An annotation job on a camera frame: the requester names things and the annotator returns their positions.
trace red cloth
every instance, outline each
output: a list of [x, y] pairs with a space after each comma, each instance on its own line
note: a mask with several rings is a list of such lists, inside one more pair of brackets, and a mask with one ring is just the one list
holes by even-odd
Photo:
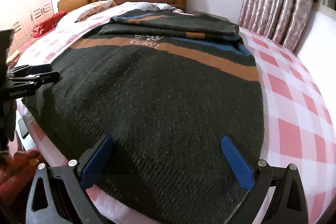
[[41, 23], [37, 24], [33, 28], [33, 37], [40, 37], [44, 35], [46, 32], [49, 32], [51, 29], [55, 28], [57, 23], [64, 17], [67, 12], [58, 12], [55, 15], [48, 17], [46, 20], [42, 21]]

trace metal screw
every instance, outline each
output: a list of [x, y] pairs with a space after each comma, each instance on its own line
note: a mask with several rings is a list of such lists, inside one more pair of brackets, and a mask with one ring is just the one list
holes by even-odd
[[39, 166], [37, 167], [39, 170], [42, 170], [45, 168], [45, 164], [39, 164]]
[[264, 161], [264, 160], [259, 160], [259, 161], [258, 161], [258, 165], [259, 165], [260, 167], [265, 167], [265, 166], [266, 166], [266, 161]]
[[71, 167], [75, 166], [76, 164], [77, 164], [76, 160], [70, 160], [69, 163], [68, 163], [68, 165], [71, 166]]
[[296, 169], [297, 169], [297, 167], [296, 167], [295, 164], [290, 164], [290, 165], [289, 165], [289, 168], [292, 169], [292, 170], [296, 170]]

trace person's hand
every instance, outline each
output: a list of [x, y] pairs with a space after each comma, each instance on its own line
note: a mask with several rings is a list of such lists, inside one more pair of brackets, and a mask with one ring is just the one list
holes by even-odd
[[36, 149], [16, 152], [10, 157], [1, 152], [0, 157], [0, 201], [8, 209], [18, 194], [33, 179], [37, 166], [44, 162], [41, 153]]

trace pink checkered bedsheet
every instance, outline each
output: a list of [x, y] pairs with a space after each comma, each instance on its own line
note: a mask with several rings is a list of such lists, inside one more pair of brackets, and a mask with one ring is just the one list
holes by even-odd
[[[72, 28], [56, 29], [27, 49], [18, 65], [50, 63], [88, 30], [130, 7], [120, 5], [113, 9], [94, 20], [76, 23]], [[243, 28], [240, 35], [255, 57], [262, 86], [265, 133], [260, 158], [272, 166], [297, 165], [306, 195], [309, 223], [316, 223], [336, 194], [336, 140], [327, 107], [311, 75], [292, 52]], [[67, 159], [20, 100], [18, 109], [47, 162], [51, 166], [65, 165]], [[117, 223], [157, 223], [96, 186], [87, 192], [98, 210]], [[268, 193], [254, 223], [261, 222], [272, 194], [272, 191]]]

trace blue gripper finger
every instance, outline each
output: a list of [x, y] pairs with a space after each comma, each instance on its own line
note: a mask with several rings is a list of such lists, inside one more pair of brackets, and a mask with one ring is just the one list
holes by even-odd
[[97, 150], [95, 150], [94, 154], [81, 171], [81, 186], [83, 189], [91, 188], [94, 185], [100, 172], [110, 158], [112, 147], [113, 140], [112, 137], [108, 135]]
[[229, 162], [233, 173], [238, 179], [239, 184], [251, 191], [254, 186], [253, 170], [238, 149], [235, 147], [229, 136], [224, 136], [221, 140], [221, 149]]

